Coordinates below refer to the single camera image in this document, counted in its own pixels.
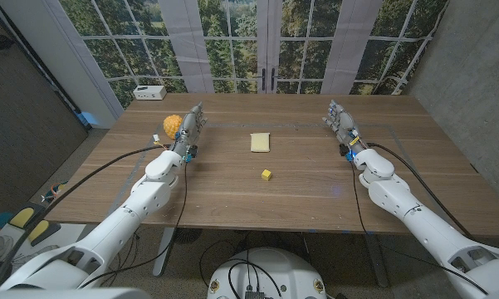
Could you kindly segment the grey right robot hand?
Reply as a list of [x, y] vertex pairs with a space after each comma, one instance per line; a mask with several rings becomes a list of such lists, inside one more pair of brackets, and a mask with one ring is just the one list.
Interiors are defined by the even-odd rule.
[[359, 152], [368, 149], [351, 114], [335, 100], [330, 102], [327, 116], [322, 120], [335, 133], [341, 156], [351, 161]]

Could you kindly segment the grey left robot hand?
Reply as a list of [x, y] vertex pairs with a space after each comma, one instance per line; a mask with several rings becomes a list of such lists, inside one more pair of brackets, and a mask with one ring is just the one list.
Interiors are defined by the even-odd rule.
[[183, 118], [177, 133], [172, 151], [184, 157], [189, 149], [196, 146], [202, 128], [207, 123], [207, 118], [203, 116], [203, 103], [199, 102]]

